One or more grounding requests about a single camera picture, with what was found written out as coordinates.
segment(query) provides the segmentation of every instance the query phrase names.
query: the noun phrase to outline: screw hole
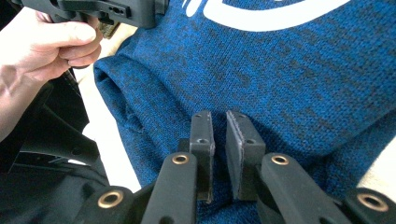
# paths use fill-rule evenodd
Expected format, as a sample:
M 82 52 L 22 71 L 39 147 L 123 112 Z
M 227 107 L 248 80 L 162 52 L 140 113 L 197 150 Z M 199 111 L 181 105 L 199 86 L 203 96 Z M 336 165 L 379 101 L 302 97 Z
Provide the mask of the screw hole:
M 111 208 L 117 206 L 122 200 L 123 192 L 115 189 L 103 194 L 98 200 L 98 206 L 101 208 Z
M 174 164 L 181 165 L 189 162 L 189 158 L 185 155 L 176 155 L 174 158 L 172 158 L 172 162 Z
M 283 156 L 273 156 L 271 158 L 271 160 L 274 163 L 278 164 L 278 165 L 287 165 L 287 164 L 289 164 L 289 160 L 286 159 L 286 157 L 283 157 Z
M 387 212 L 389 210 L 388 205 L 373 194 L 358 194 L 358 200 L 364 206 L 377 212 Z

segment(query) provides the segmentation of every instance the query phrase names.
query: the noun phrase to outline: white printed graphic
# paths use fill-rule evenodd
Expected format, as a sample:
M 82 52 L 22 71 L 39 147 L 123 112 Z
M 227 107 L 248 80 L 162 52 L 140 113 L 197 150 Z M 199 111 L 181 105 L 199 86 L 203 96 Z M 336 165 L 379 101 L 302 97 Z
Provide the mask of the white printed graphic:
M 222 0 L 208 0 L 204 15 L 208 19 L 234 29 L 265 32 L 283 30 L 319 18 L 350 0 L 304 0 L 285 7 L 248 10 L 223 4 Z M 195 14 L 202 0 L 191 0 L 186 14 Z

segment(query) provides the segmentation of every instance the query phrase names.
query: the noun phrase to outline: black plastic part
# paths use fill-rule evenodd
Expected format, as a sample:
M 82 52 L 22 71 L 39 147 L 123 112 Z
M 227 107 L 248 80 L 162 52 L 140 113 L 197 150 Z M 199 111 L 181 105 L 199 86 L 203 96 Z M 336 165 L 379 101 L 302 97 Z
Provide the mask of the black plastic part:
M 17 159 L 21 147 L 34 126 L 42 106 L 50 97 L 52 90 L 53 86 L 49 83 L 44 85 L 25 110 L 12 133 L 0 142 L 0 173 L 8 173 L 11 170 L 12 164 Z
M 142 223 L 195 223 L 197 167 L 190 153 L 165 158 Z
M 396 204 L 371 189 L 353 189 L 346 194 L 343 211 L 353 223 L 396 223 Z
M 198 160 L 197 199 L 211 203 L 215 140 L 212 116 L 207 110 L 191 117 L 190 153 Z
M 21 152 L 41 153 L 92 165 L 99 157 L 94 141 L 60 119 L 45 105 Z
M 262 158 L 262 181 L 286 223 L 351 223 L 300 164 L 284 154 Z
M 262 163 L 265 143 L 250 119 L 241 113 L 227 112 L 226 152 L 233 197 L 244 201 L 257 200 L 256 166 Z
M 265 224 L 285 224 L 283 217 L 262 201 L 257 201 L 257 212 L 259 213 L 260 222 Z
M 119 21 L 137 27 L 155 27 L 155 15 L 165 14 L 169 0 L 12 0 L 16 4 L 50 14 L 54 22 L 85 21 L 94 16 L 100 21 Z

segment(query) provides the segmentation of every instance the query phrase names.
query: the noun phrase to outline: black mechanical part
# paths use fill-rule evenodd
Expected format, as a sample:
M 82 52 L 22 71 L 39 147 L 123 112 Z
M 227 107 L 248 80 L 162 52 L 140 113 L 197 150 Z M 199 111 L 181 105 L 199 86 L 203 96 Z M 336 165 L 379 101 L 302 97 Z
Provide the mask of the black mechanical part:
M 354 223 L 396 223 L 396 204 L 372 189 L 350 190 L 343 200 L 342 208 Z
M 41 153 L 92 165 L 99 157 L 94 141 L 56 116 L 46 105 L 35 121 L 35 131 L 24 142 L 21 152 Z
M 213 137 L 212 115 L 204 110 L 191 117 L 190 153 L 198 160 L 197 200 L 211 203 L 213 199 Z
M 123 22 L 136 27 L 153 28 L 155 15 L 165 14 L 169 0 L 12 0 L 51 16 L 54 22 L 86 21 L 93 16 L 112 24 Z
M 142 223 L 195 223 L 197 169 L 198 161 L 190 153 L 167 156 Z
M 286 223 L 351 223 L 292 157 L 265 155 L 261 177 Z
M 262 163 L 265 143 L 248 116 L 227 112 L 226 152 L 233 197 L 244 201 L 257 200 L 256 166 Z

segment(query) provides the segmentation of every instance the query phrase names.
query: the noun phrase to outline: blue fabric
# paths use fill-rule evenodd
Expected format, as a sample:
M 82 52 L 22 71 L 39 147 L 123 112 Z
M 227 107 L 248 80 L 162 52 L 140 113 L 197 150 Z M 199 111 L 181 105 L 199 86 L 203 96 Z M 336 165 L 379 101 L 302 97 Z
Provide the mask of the blue fabric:
M 156 178 L 178 140 L 189 138 L 191 116 L 206 109 L 217 146 L 215 198 L 199 204 L 200 223 L 259 222 L 254 203 L 232 199 L 227 110 L 248 115 L 269 151 L 294 157 L 329 194 L 342 198 L 355 188 L 396 134 L 395 2 L 353 0 L 268 32 L 213 22 L 204 15 L 206 1 L 188 17 L 188 4 L 171 1 L 155 29 L 139 29 L 95 64 L 140 183 Z M 226 4 L 268 9 L 290 2 Z

